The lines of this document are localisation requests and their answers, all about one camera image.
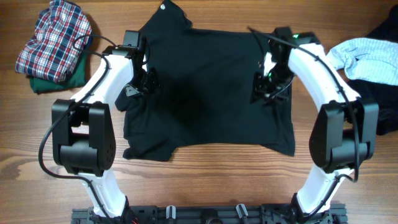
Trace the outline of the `black t-shirt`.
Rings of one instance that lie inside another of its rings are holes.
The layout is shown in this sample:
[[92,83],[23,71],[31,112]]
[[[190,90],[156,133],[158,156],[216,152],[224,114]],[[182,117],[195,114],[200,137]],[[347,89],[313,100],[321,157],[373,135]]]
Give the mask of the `black t-shirt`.
[[125,159],[167,161],[178,147],[209,143],[294,155],[291,90],[282,101],[251,101],[264,37],[195,29],[172,1],[162,2],[141,33],[160,86],[145,96],[122,91],[116,100],[125,114]]

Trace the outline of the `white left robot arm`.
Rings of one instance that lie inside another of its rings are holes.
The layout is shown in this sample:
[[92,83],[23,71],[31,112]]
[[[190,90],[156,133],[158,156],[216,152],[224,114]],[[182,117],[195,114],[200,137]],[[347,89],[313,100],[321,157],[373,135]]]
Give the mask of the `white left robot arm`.
[[116,153],[111,109],[124,88],[140,96],[158,84],[154,71],[145,67],[145,46],[109,46],[100,56],[89,82],[69,100],[52,106],[53,159],[65,168],[65,179],[77,179],[86,187],[94,223],[131,223],[134,213],[111,168]]

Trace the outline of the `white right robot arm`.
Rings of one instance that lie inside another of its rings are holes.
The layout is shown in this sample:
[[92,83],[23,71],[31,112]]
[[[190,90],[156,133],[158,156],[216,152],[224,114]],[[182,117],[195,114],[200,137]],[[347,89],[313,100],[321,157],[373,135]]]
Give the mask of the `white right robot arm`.
[[356,183],[360,165],[372,158],[379,107],[345,83],[314,33],[278,27],[265,37],[269,51],[262,52],[251,101],[282,101],[298,78],[318,110],[309,139],[313,167],[287,213],[291,223],[312,222],[329,211],[341,182]]

